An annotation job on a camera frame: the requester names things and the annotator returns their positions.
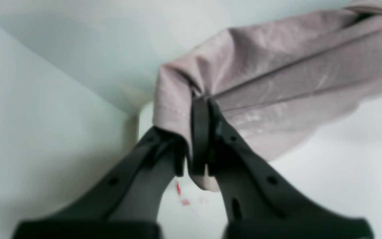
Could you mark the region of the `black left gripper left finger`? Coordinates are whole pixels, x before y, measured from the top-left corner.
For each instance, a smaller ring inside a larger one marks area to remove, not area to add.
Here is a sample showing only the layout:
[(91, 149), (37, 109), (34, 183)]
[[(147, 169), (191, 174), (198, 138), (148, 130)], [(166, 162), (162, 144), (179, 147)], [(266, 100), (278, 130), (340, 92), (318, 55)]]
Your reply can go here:
[(182, 136), (150, 128), (92, 189), (48, 217), (22, 221), (14, 239), (163, 239), (157, 223), (163, 193), (184, 173)]

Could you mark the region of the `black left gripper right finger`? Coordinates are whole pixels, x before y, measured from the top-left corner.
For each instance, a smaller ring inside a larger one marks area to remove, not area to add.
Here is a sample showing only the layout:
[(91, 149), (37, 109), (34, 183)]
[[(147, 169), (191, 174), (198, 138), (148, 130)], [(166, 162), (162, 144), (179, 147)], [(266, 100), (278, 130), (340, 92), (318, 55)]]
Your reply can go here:
[(259, 157), (217, 104), (192, 103), (193, 176), (216, 179), (227, 213), (224, 239), (373, 239), (365, 219), (315, 203)]

